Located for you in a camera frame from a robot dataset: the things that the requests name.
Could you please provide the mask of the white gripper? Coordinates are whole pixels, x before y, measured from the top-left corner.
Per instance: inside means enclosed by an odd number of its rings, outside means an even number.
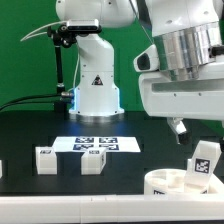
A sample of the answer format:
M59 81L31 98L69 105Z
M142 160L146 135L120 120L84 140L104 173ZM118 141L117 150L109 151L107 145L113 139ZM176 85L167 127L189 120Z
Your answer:
M187 145L191 138L182 118L224 121L224 45L210 47L208 55L214 62L201 66L199 78L188 81L171 81L158 71L155 45L133 62L141 73L138 84L144 110L150 116L168 117L180 145Z

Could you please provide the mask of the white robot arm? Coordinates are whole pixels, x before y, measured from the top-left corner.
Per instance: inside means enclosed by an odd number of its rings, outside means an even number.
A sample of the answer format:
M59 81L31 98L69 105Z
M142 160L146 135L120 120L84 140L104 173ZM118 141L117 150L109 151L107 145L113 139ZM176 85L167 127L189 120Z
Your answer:
M57 0L66 43L78 43L81 80L70 114L83 120L124 113L114 84L114 50L98 36L139 20L150 46L134 59L144 110L165 117L182 143L184 118L224 121L224 0Z

